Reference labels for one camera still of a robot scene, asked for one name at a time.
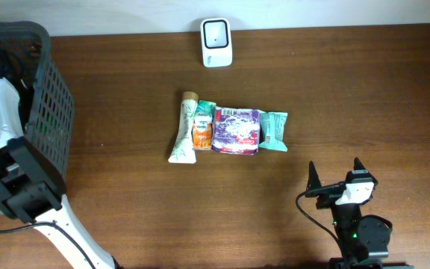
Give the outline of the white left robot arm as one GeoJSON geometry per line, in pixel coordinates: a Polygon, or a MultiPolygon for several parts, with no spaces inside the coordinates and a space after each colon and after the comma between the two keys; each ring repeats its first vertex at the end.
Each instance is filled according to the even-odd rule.
{"type": "Polygon", "coordinates": [[[57,168],[25,137],[34,89],[23,81],[23,66],[0,49],[0,211],[22,226],[0,235],[35,229],[74,268],[118,268],[83,227],[66,195],[57,168]]]}

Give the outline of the white tube with tan cap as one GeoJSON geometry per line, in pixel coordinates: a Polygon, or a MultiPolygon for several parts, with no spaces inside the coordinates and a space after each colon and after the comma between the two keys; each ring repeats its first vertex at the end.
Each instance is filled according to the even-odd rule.
{"type": "Polygon", "coordinates": [[[182,94],[178,134],[168,159],[172,164],[195,164],[196,154],[193,145],[193,124],[199,97],[192,91],[182,94]]]}

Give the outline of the purple tissue pack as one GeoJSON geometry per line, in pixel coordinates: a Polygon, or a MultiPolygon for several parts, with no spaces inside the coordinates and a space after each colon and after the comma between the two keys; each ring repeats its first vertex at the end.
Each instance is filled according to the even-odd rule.
{"type": "Polygon", "coordinates": [[[261,111],[216,106],[211,150],[232,155],[254,155],[261,136],[261,111]]]}

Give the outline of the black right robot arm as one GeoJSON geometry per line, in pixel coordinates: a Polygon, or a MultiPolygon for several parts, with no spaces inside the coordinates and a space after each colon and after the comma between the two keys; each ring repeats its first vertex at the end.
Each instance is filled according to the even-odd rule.
{"type": "Polygon", "coordinates": [[[410,268],[406,263],[384,263],[389,256],[388,244],[393,224],[377,215],[363,215],[361,206],[373,198],[378,180],[358,158],[342,182],[323,186],[315,165],[309,163],[308,182],[296,198],[296,207],[309,221],[326,231],[337,244],[341,257],[331,258],[329,268],[410,268]],[[301,197],[315,198],[318,210],[329,209],[334,231],[306,213],[299,204],[301,197]]]}

